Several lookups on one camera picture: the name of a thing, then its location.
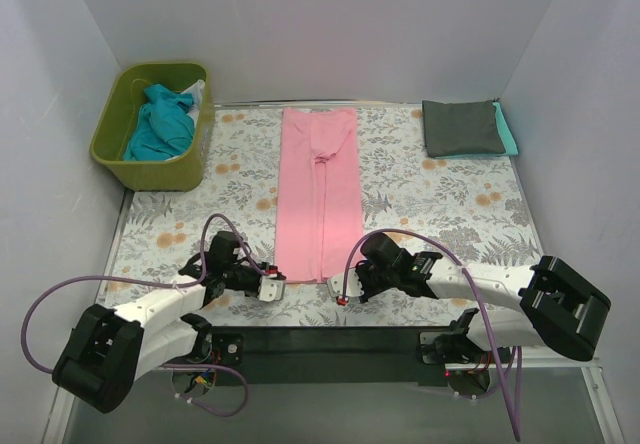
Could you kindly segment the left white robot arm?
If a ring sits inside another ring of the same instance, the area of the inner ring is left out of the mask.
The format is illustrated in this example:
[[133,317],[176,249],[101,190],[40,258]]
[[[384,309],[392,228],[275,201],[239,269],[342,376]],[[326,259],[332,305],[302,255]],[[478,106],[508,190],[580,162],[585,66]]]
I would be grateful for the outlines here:
[[238,237],[220,231],[168,288],[114,308],[87,308],[53,368],[53,382],[102,413],[116,409],[137,379],[163,365],[190,374],[188,391],[212,387],[219,372],[240,364],[243,339],[215,333],[199,310],[227,290],[256,297],[278,273],[241,249]]

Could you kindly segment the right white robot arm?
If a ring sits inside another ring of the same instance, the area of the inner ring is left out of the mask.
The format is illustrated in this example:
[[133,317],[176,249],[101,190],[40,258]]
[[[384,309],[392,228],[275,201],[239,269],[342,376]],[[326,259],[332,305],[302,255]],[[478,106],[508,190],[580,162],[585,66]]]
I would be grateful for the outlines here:
[[414,298],[467,299],[474,309],[433,343],[449,362],[475,361],[495,348],[545,345],[574,361],[593,358],[610,299],[558,257],[531,266],[463,264],[442,245],[415,254],[381,231],[358,244],[362,255],[343,285],[362,303],[389,289]]

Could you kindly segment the pink t-shirt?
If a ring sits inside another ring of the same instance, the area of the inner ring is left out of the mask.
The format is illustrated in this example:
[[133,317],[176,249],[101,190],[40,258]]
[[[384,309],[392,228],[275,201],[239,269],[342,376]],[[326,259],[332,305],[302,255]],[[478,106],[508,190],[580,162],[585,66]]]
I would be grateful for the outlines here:
[[293,282],[341,273],[363,236],[353,108],[283,112],[274,258]]

